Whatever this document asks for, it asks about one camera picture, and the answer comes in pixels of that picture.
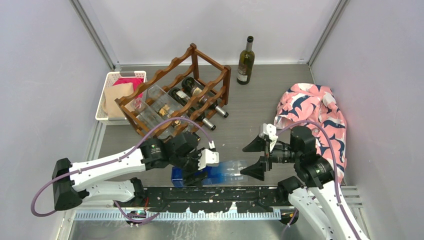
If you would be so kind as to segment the blue clear square bottle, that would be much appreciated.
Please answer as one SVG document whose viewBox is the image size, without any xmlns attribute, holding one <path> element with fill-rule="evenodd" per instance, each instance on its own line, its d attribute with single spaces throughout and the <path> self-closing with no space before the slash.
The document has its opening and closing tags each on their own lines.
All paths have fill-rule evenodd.
<svg viewBox="0 0 424 240">
<path fill-rule="evenodd" d="M 204 170 L 208 177 L 202 181 L 206 185 L 232 185 L 248 181 L 247 175 L 240 174 L 240 171 L 248 166 L 246 160 L 222 161 L 218 166 L 207 166 Z M 171 171 L 171 182 L 174 187 L 186 187 L 183 184 L 182 169 L 174 166 Z"/>
</svg>

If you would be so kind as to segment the clear slim glass bottle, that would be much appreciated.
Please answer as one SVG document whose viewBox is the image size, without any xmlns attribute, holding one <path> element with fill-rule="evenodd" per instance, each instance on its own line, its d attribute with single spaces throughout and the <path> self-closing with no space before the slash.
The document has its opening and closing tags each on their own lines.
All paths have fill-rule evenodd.
<svg viewBox="0 0 424 240">
<path fill-rule="evenodd" d="M 135 110 L 137 113 L 137 118 L 144 123 L 147 127 L 150 129 L 154 128 L 161 122 L 163 122 L 165 119 L 164 117 L 160 116 L 158 114 L 159 108 L 161 108 L 163 105 L 169 105 L 173 107 L 170 103 L 167 103 L 163 100 L 157 99 L 151 103 L 151 105 L 148 105 L 145 101 L 143 101 L 141 98 L 135 99 L 130 106 Z"/>
</svg>

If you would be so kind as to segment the clear square slim bottle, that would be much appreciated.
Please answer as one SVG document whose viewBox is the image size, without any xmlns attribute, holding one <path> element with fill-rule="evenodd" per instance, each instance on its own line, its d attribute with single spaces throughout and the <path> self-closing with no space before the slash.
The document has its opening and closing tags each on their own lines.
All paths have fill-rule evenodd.
<svg viewBox="0 0 424 240">
<path fill-rule="evenodd" d="M 151 86 L 147 90 L 146 100 L 152 100 L 152 102 L 156 100 L 162 100 L 166 103 L 171 104 L 175 108 L 174 112 L 179 111 L 182 108 L 180 103 L 174 100 L 170 95 L 168 95 L 167 92 L 165 92 L 161 87 L 156 84 Z"/>
</svg>

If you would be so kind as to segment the dark green wine bottle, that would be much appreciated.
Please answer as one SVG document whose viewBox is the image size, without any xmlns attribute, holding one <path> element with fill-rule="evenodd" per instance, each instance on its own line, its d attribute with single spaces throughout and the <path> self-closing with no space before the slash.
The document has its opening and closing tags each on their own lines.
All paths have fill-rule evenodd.
<svg viewBox="0 0 424 240">
<path fill-rule="evenodd" d="M 204 89 L 204 87 L 191 76 L 185 77 L 181 82 L 181 86 L 182 90 L 186 94 L 190 94 L 191 96 L 200 94 Z M 214 96 L 215 94 L 209 91 L 198 102 L 200 104 L 205 104 L 209 100 L 209 98 Z M 215 110 L 223 118 L 227 118 L 229 116 L 229 113 L 219 106 L 217 100 L 211 103 L 208 108 L 210 110 Z"/>
</svg>

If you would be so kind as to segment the brown wooden wine rack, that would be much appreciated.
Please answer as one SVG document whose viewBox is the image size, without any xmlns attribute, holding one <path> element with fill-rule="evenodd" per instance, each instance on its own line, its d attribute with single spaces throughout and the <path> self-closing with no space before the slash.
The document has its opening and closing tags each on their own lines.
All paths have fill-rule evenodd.
<svg viewBox="0 0 424 240">
<path fill-rule="evenodd" d="M 206 61 L 219 71 L 219 75 L 216 79 L 211 81 L 204 81 L 201 79 L 199 59 Z M 192 77 L 198 81 L 203 86 L 202 92 L 193 96 L 185 93 L 182 88 L 182 80 L 185 77 Z M 152 138 L 173 137 L 182 132 L 195 133 L 202 129 L 213 131 L 216 126 L 211 122 L 211 118 L 218 113 L 215 110 L 210 110 L 209 106 L 214 101 L 217 101 L 222 109 L 228 104 L 230 78 L 230 66 L 218 63 L 198 50 L 194 43 L 191 43 L 182 56 L 173 58 L 166 68 L 157 70 L 152 79 L 145 83 L 141 83 L 134 93 L 129 96 L 117 98 L 115 102 L 130 125 L 143 137 L 151 130 L 153 130 L 153 133 L 150 135 Z M 131 107 L 131 103 L 135 99 L 141 98 L 148 105 L 151 105 L 153 101 L 150 99 L 146 100 L 146 97 L 147 90 L 153 85 L 161 87 L 182 106 L 180 110 L 175 111 L 171 115 L 172 118 L 175 118 L 174 120 L 180 120 L 180 125 L 178 127 L 172 127 L 172 122 L 169 122 L 154 130 L 154 128 L 147 127 L 137 118 L 137 113 Z M 199 100 L 207 92 L 212 92 L 215 96 L 210 97 L 205 104 L 199 103 Z"/>
</svg>

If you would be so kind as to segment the olive green wine bottle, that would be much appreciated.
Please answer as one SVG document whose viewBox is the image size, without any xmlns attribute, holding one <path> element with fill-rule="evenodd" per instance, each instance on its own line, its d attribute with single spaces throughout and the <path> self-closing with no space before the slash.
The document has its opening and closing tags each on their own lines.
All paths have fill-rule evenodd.
<svg viewBox="0 0 424 240">
<path fill-rule="evenodd" d="M 251 80 L 255 61 L 255 53 L 252 50 L 253 42 L 254 37 L 251 35 L 248 36 L 246 39 L 246 47 L 239 56 L 236 80 L 240 85 L 247 85 Z"/>
</svg>

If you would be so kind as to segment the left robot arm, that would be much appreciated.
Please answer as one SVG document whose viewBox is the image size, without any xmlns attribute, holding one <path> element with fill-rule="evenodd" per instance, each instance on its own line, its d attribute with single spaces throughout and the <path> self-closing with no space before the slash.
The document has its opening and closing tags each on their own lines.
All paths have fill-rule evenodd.
<svg viewBox="0 0 424 240">
<path fill-rule="evenodd" d="M 135 149 L 102 157 L 92 161 L 74 162 L 68 158 L 55 163 L 52 178 L 54 210 L 64 211 L 89 201 L 112 200 L 120 205 L 131 203 L 141 206 L 146 200 L 141 180 L 114 182 L 113 178 L 163 169 L 168 165 L 185 173 L 190 185 L 200 185 L 195 174 L 219 161 L 208 148 L 197 148 L 198 139 L 193 133 L 181 133 L 167 141 L 149 138 Z"/>
</svg>

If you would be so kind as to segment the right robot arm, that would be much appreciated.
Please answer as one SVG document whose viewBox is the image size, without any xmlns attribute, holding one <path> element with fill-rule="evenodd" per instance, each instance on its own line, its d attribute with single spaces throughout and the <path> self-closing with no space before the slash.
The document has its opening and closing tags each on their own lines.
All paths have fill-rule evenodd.
<svg viewBox="0 0 424 240">
<path fill-rule="evenodd" d="M 317 153 L 316 139 L 306 126 L 290 130 L 290 142 L 278 140 L 277 128 L 264 123 L 256 138 L 243 152 L 262 152 L 258 161 L 241 170 L 263 181 L 273 163 L 293 163 L 296 176 L 277 184 L 276 194 L 283 205 L 292 205 L 305 217 L 323 240 L 366 240 L 344 199 L 333 166 Z"/>
</svg>

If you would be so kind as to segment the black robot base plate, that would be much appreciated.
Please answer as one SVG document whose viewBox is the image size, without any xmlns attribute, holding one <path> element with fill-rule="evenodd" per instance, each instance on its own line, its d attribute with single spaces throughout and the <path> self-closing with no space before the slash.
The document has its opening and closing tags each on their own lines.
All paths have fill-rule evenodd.
<svg viewBox="0 0 424 240">
<path fill-rule="evenodd" d="M 235 205 L 237 213 L 268 213 L 291 207 L 277 186 L 147 187 L 141 196 L 118 203 L 122 208 L 143 208 L 153 212 L 227 213 Z"/>
</svg>

